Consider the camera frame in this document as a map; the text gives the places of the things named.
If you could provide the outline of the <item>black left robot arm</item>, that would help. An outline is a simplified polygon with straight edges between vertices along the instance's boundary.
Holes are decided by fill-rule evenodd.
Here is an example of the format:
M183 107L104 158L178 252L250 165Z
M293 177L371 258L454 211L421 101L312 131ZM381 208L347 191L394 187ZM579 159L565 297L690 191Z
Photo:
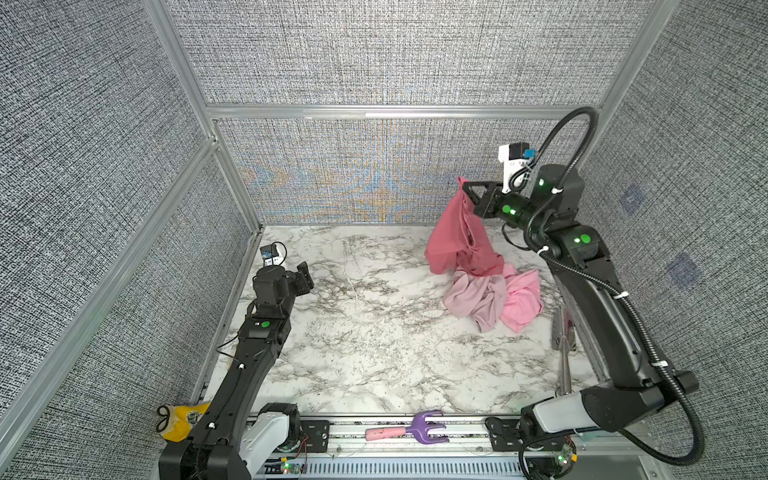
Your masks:
M295 404L270 403L253 424L248 419L290 334L295 300L310 293L314 282L305 262L294 271L264 266L252 282L256 298L238 331L230 368L187 437L163 450L161 479L251 479L274 452L302 443Z

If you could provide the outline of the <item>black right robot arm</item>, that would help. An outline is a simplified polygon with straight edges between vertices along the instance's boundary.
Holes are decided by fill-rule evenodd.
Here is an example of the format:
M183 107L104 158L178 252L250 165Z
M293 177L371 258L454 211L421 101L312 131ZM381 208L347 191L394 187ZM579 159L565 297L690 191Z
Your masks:
M499 182L463 186L481 218L499 218L520 229L528 248L546 261L567 310L587 330L602 356L600 384L524 408L523 436L622 430L678 403L696 440L700 420L687 396L698 388L691 372L675 370L643 324L618 280L601 235L577 219L585 182L562 165L539 170L529 196L502 190Z

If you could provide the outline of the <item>dark rose cloth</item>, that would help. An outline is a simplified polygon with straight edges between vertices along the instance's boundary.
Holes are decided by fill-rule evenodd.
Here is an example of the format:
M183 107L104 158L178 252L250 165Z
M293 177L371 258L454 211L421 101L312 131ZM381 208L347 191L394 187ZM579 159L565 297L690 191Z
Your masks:
M433 274L463 270L473 276L503 273L505 265L488 238L474 204L464 192L465 178L458 178L458 190L432 231L425 257Z

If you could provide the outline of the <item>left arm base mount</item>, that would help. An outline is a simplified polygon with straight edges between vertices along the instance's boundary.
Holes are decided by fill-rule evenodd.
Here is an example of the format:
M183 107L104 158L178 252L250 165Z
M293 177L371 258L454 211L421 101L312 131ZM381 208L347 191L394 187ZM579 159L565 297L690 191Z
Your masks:
M280 426L287 425L286 437L275 446L261 470L266 475L298 475L307 470L300 462L308 453L326 453L330 440L331 422L326 419L303 418L296 404L272 402L259 410L257 419L285 417Z

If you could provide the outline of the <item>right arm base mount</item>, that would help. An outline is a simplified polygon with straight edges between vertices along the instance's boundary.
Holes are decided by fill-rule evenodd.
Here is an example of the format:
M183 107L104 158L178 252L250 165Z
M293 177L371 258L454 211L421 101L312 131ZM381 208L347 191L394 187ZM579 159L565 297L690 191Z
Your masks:
M563 479L577 462L569 433L547 433L531 412L517 417L489 416L484 422L494 452L515 453L525 479Z

